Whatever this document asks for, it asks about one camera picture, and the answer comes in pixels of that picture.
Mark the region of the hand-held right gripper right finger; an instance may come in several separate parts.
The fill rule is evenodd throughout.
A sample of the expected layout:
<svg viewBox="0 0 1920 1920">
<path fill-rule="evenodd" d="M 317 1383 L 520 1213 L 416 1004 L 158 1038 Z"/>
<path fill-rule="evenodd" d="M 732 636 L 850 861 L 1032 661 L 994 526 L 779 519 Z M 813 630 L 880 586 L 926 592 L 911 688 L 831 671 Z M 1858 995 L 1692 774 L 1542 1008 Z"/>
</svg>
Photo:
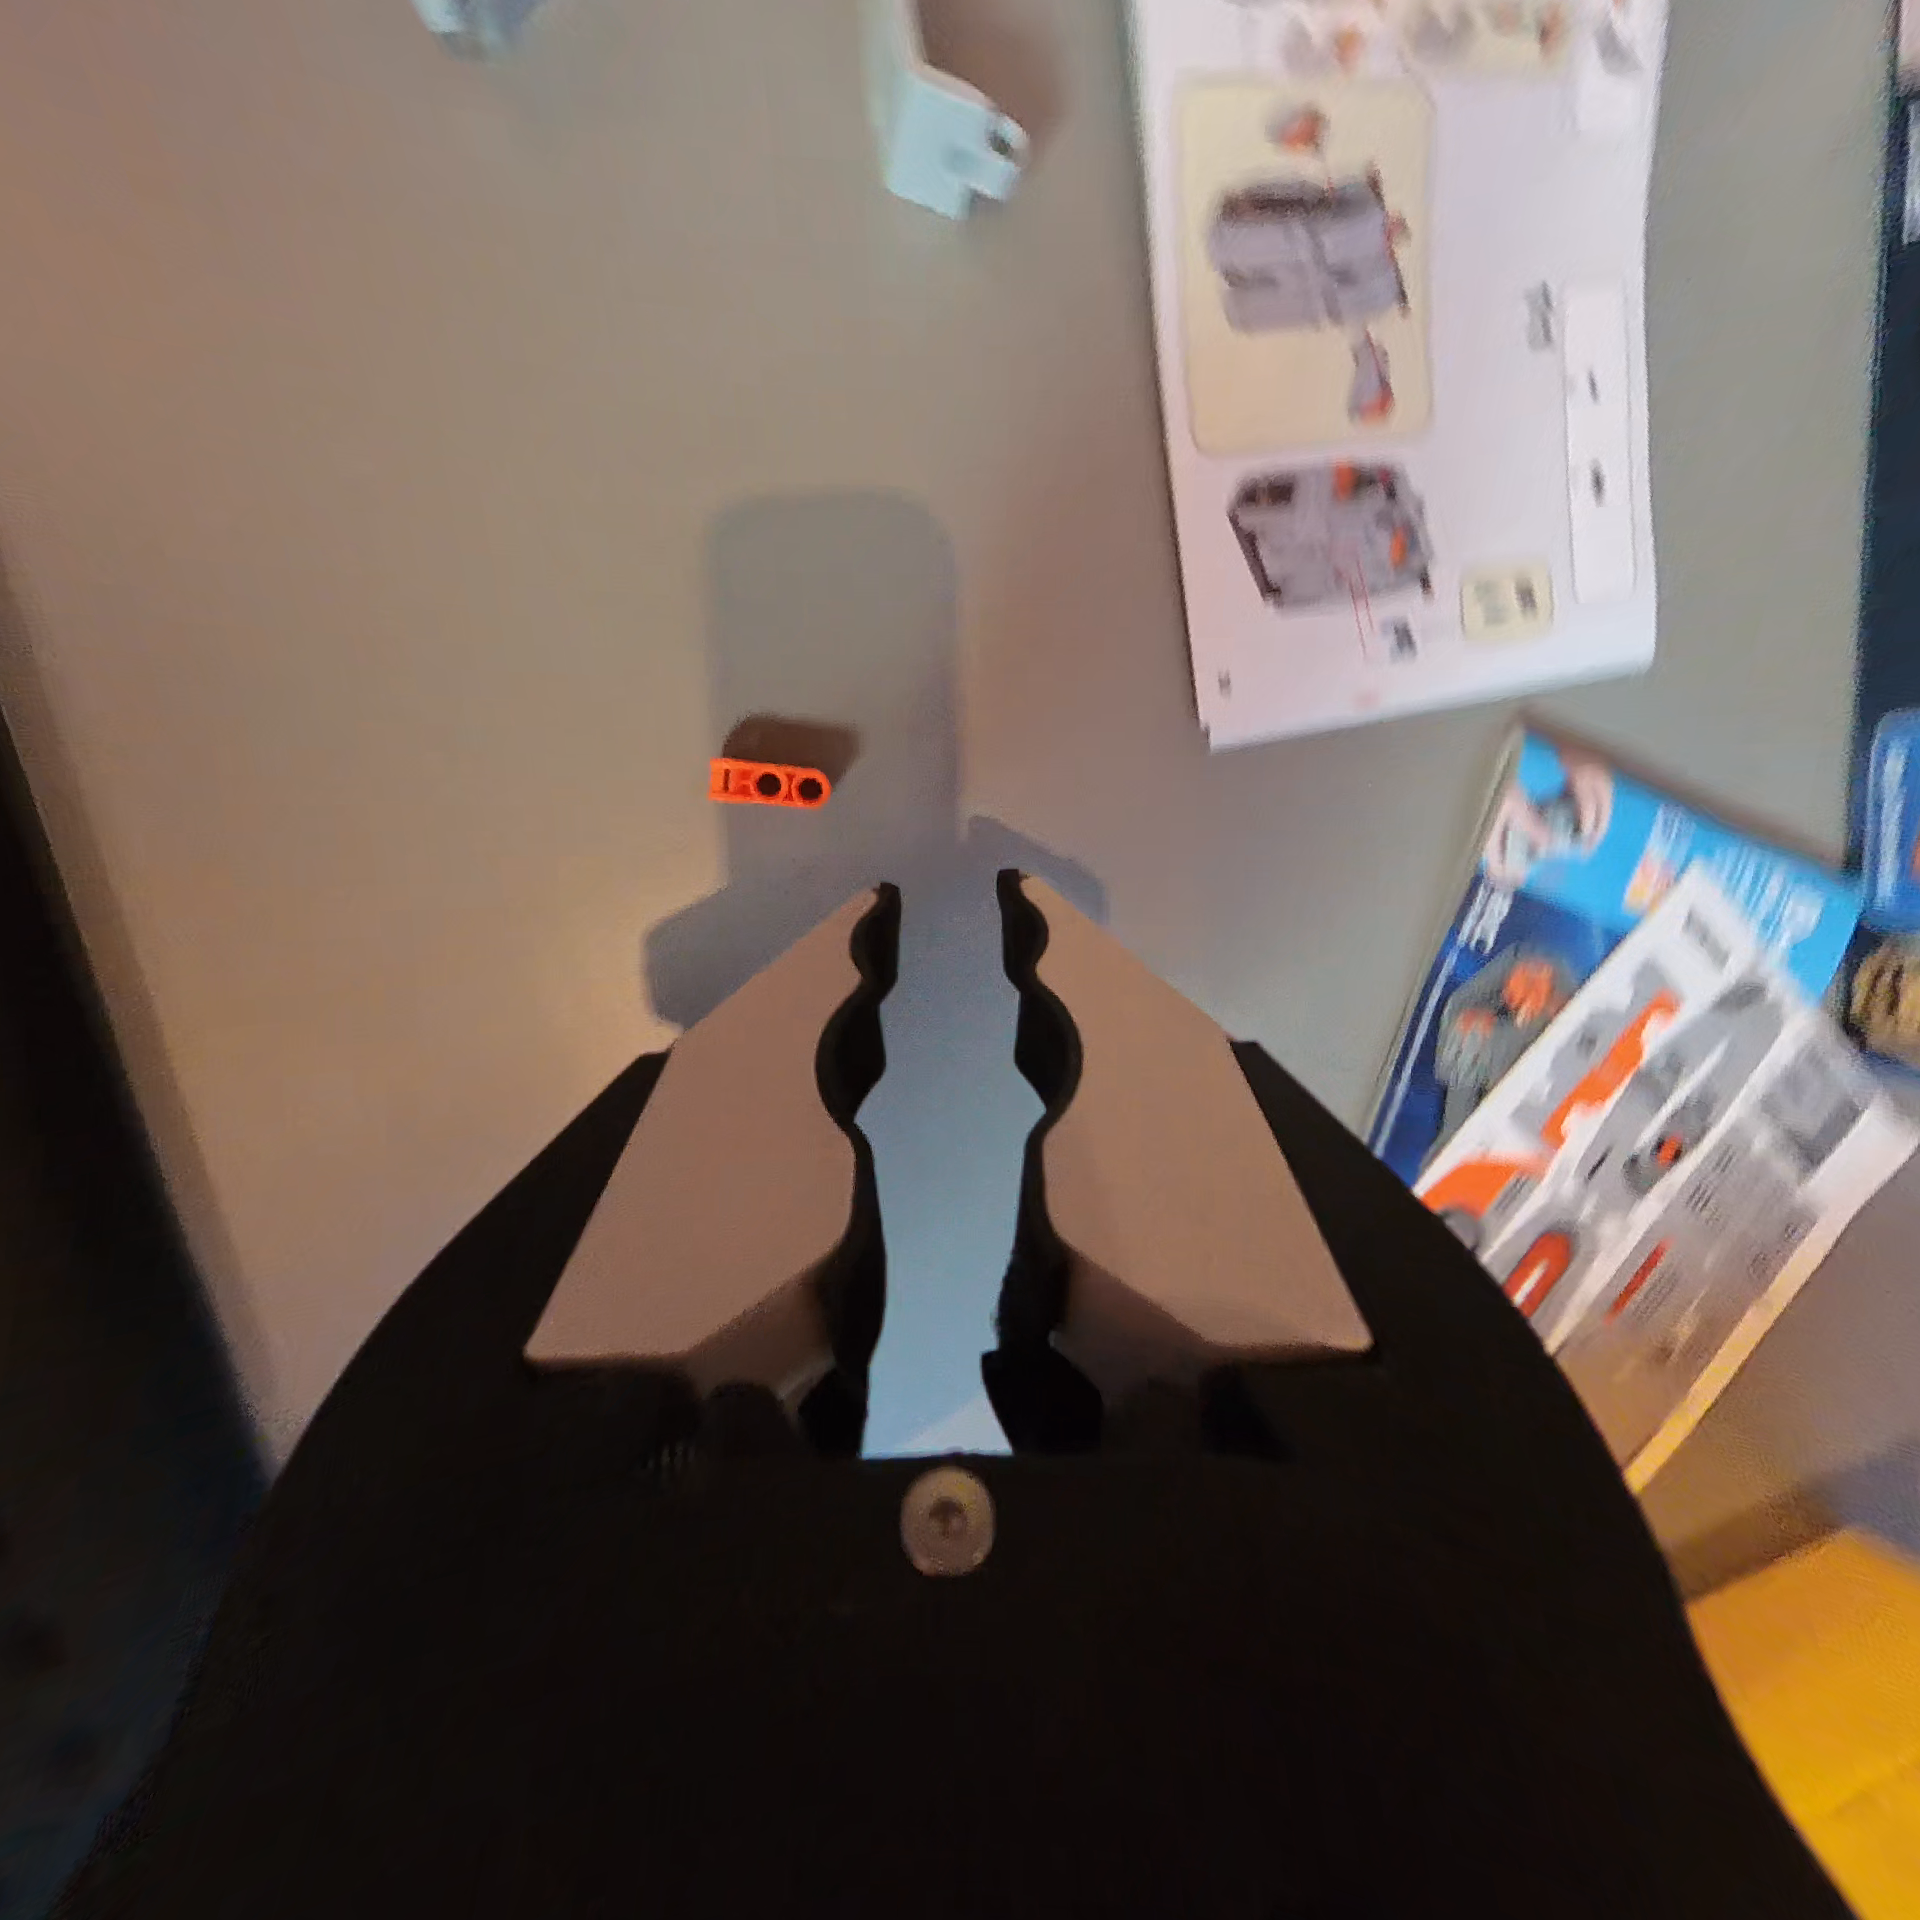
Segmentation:
<svg viewBox="0 0 1920 1920">
<path fill-rule="evenodd" d="M 997 1410 L 1115 1410 L 1243 1362 L 1374 1349 L 1228 1034 L 1051 882 L 997 875 L 1040 1102 L 980 1374 Z"/>
</svg>

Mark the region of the yellow folder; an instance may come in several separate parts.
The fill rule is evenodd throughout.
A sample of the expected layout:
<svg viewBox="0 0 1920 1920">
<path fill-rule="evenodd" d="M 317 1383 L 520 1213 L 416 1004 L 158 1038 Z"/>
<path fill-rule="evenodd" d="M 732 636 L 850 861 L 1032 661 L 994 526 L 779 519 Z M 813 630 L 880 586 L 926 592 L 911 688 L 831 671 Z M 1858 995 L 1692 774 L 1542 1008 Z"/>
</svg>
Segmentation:
<svg viewBox="0 0 1920 1920">
<path fill-rule="evenodd" d="M 1718 1695 L 1846 1904 L 1918 1915 L 1918 1568 L 1854 1528 L 1687 1607 Z"/>
</svg>

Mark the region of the white instruction booklet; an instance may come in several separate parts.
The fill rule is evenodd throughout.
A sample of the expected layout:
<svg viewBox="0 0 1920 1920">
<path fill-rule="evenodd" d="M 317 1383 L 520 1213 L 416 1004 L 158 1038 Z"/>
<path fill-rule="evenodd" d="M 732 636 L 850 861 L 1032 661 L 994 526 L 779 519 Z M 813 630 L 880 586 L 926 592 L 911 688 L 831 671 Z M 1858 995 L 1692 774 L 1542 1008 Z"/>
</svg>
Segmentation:
<svg viewBox="0 0 1920 1920">
<path fill-rule="evenodd" d="M 1668 6 L 1119 16 L 1207 746 L 1642 671 Z"/>
</svg>

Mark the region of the dark blue printed board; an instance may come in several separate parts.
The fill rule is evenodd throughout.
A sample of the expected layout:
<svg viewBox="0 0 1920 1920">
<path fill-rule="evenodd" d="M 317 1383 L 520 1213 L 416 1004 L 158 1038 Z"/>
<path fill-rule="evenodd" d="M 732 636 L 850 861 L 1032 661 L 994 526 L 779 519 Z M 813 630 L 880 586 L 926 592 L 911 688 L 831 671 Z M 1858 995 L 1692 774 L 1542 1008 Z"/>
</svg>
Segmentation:
<svg viewBox="0 0 1920 1920">
<path fill-rule="evenodd" d="M 1866 434 L 1848 855 L 1862 912 L 1842 1023 L 1918 1075 L 1918 5 L 1891 6 L 1879 317 Z"/>
</svg>

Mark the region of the grey curved brick panel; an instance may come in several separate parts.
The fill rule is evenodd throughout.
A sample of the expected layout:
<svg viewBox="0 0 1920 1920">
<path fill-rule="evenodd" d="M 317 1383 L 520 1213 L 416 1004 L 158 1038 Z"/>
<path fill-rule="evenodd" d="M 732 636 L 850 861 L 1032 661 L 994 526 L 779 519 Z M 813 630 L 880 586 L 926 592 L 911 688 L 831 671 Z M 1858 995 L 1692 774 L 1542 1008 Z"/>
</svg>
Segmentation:
<svg viewBox="0 0 1920 1920">
<path fill-rule="evenodd" d="M 412 2 L 423 27 L 450 53 L 470 59 L 509 55 L 547 2 Z"/>
<path fill-rule="evenodd" d="M 860 68 L 880 183 L 915 207 L 964 221 L 1023 179 L 1023 128 L 984 91 L 928 59 L 920 5 L 862 2 Z"/>
</svg>

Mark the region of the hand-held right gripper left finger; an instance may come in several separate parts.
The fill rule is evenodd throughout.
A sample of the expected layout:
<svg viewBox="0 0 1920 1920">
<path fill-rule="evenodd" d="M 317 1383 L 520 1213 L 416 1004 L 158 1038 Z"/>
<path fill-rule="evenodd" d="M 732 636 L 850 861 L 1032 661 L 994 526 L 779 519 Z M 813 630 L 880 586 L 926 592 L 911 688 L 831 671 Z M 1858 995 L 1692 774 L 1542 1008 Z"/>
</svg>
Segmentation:
<svg viewBox="0 0 1920 1920">
<path fill-rule="evenodd" d="M 755 1384 L 862 1419 L 884 1311 L 874 1148 L 900 894 L 869 887 L 666 1054 L 524 1358 Z"/>
</svg>

